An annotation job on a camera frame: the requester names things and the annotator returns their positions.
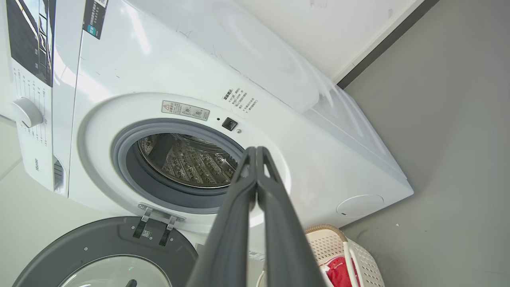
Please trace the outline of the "round white filter cover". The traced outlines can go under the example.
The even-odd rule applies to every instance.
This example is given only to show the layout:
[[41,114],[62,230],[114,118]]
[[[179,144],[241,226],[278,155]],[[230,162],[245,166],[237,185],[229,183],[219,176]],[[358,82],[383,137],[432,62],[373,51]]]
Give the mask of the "round white filter cover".
[[344,200],[337,206],[337,213],[346,218],[360,218],[384,207],[384,199],[379,195],[358,195]]

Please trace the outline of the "black promotional sticker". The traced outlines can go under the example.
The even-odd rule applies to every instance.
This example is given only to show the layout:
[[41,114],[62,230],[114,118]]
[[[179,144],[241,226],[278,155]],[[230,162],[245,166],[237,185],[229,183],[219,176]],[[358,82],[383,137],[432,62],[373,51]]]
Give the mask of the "black promotional sticker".
[[100,39],[109,0],[86,0],[82,29]]

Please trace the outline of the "white washing machine control knob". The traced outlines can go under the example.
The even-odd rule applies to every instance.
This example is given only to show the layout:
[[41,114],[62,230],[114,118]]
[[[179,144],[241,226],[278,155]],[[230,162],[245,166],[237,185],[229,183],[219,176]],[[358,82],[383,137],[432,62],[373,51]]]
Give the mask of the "white washing machine control knob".
[[44,118],[37,106],[28,98],[21,97],[11,102],[15,122],[20,122],[27,128],[32,128],[44,122]]

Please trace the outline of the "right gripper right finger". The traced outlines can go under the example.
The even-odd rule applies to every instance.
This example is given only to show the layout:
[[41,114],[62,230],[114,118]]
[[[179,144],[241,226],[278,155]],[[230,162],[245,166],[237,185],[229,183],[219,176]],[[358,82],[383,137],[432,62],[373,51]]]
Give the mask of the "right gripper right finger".
[[326,287],[297,213],[265,147],[256,149],[257,203],[265,216],[267,287]]

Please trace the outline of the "stainless steel washing machine drum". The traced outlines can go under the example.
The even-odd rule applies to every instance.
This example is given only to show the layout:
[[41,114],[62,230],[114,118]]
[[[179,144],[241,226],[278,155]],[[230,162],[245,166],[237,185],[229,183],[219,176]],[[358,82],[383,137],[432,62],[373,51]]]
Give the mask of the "stainless steel washing machine drum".
[[227,187],[237,160],[219,146],[181,133],[159,133],[141,138],[138,150],[145,162],[163,177],[198,189]]

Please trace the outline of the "black wall baseboard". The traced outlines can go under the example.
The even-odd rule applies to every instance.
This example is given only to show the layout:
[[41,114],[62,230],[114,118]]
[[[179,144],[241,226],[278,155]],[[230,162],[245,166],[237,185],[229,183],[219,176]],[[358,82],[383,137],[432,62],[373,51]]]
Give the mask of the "black wall baseboard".
[[423,0],[419,5],[414,8],[408,9],[409,12],[404,13],[404,18],[398,20],[398,25],[392,29],[392,31],[386,35],[378,44],[375,46],[370,53],[362,57],[359,63],[355,64],[354,67],[341,78],[337,85],[340,88],[345,89],[351,84],[364,70],[366,70],[379,56],[391,47],[402,35],[404,35],[414,24],[416,24],[421,18],[423,18],[430,9],[439,2],[439,0]]

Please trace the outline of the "cream plastic laundry basket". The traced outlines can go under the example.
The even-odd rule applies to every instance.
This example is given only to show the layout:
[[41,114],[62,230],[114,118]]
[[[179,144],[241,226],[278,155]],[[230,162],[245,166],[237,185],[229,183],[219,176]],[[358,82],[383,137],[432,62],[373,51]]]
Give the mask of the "cream plastic laundry basket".
[[334,287],[321,265],[337,256],[344,256],[350,281],[355,287],[385,287],[384,280],[373,256],[347,238],[337,227],[329,224],[312,226],[305,230],[326,287]]

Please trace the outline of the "metal door hinge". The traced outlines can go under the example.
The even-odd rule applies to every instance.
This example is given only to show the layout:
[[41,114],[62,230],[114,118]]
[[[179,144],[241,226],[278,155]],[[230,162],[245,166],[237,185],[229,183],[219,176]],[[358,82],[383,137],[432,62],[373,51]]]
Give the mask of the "metal door hinge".
[[162,237],[160,239],[159,245],[166,246],[171,239],[171,233],[175,228],[176,223],[184,223],[186,217],[181,216],[179,214],[175,214],[155,206],[146,204],[146,203],[138,203],[137,207],[140,210],[144,210],[144,214],[141,217],[137,226],[132,227],[133,229],[133,237],[140,238],[142,237],[142,231],[147,230],[147,224],[149,220],[158,220],[163,223],[166,223],[166,227],[163,231]]

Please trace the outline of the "red garment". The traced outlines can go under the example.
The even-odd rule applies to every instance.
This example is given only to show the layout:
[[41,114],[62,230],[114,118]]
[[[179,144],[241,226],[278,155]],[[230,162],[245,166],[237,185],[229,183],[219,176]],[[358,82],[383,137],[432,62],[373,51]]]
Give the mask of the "red garment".
[[334,287],[355,287],[351,283],[344,256],[337,256],[329,260],[321,265],[321,269],[325,272],[328,280]]

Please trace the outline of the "grey rubber door gasket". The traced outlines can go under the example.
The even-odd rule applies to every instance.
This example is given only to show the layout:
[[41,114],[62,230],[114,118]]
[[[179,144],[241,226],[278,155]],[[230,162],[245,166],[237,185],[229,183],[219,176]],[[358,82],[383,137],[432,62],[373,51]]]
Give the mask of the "grey rubber door gasket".
[[137,142],[159,133],[181,133],[211,142],[237,160],[244,148],[225,134],[200,124],[175,118],[157,118],[131,124],[117,134],[112,159],[118,174],[137,194],[161,207],[188,214],[216,214],[226,197],[227,187],[198,189],[182,186],[157,173],[142,158]]

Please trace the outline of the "black round washer door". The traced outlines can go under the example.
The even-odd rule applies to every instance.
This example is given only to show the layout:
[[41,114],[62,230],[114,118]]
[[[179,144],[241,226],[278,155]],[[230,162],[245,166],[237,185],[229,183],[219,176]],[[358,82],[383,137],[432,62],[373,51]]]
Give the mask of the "black round washer door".
[[177,229],[160,246],[166,223],[149,220],[153,239],[134,238],[140,217],[112,217],[82,225],[47,245],[12,287],[185,287],[198,253]]

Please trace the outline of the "small printed text sticker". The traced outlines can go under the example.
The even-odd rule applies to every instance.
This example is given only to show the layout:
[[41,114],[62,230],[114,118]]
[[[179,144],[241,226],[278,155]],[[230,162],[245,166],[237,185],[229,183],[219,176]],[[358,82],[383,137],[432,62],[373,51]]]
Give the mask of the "small printed text sticker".
[[222,95],[222,103],[232,113],[246,116],[257,106],[259,99],[252,90],[241,87],[230,88]]

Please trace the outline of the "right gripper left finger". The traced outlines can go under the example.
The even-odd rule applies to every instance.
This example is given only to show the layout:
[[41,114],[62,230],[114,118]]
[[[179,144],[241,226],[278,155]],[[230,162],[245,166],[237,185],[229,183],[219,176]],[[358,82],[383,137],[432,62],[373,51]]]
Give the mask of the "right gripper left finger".
[[186,287],[246,287],[249,214],[256,200],[256,149],[248,147]]

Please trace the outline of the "black washing machine display panel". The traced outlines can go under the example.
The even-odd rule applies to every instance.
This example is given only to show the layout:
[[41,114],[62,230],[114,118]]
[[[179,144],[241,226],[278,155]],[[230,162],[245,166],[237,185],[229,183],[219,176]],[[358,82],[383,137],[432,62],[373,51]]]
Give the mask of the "black washing machine display panel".
[[53,87],[56,0],[6,0],[11,57]]

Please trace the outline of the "white front-load washing machine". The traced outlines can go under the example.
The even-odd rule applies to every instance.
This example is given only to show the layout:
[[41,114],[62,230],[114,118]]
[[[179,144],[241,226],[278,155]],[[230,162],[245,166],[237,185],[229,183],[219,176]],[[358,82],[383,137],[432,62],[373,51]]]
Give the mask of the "white front-load washing machine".
[[[108,0],[100,39],[82,29],[85,4],[56,0],[49,87],[11,57],[0,0],[8,97],[30,99],[44,118],[32,128],[15,122],[23,164],[46,189],[112,216],[142,216],[137,205],[146,203],[186,217],[177,229],[204,240],[218,212],[154,204],[112,159],[125,127],[175,118],[211,127],[244,151],[266,147],[303,227],[358,220],[336,211],[351,197],[379,195],[385,208],[413,194],[355,100],[235,1]],[[259,99],[246,116],[222,103],[237,87]],[[164,100],[208,109],[209,118],[163,113]],[[238,122],[234,131],[222,127],[227,117]]]

